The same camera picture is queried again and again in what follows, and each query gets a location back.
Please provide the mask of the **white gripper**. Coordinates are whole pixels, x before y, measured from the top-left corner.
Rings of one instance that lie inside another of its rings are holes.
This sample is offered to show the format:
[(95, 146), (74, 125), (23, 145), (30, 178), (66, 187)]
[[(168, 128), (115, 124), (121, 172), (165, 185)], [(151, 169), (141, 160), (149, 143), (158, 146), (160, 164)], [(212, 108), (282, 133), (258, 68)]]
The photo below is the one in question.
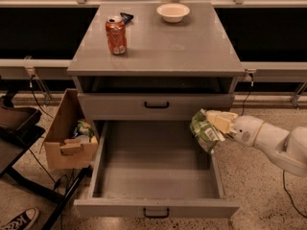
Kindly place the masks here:
[(253, 116), (240, 116), (234, 112), (210, 110), (206, 114), (208, 122), (222, 133), (229, 133), (229, 136), (236, 142), (253, 147), (260, 127), (264, 121)]

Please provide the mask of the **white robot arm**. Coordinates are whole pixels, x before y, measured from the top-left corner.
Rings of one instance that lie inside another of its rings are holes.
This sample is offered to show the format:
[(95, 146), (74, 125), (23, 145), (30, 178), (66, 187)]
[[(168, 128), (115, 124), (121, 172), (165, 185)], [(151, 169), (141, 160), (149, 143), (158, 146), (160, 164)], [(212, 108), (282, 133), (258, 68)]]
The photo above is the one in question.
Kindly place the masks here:
[(296, 176), (307, 176), (307, 128), (292, 131), (254, 116), (217, 110), (205, 112), (207, 121), (239, 144), (261, 150), (278, 168)]

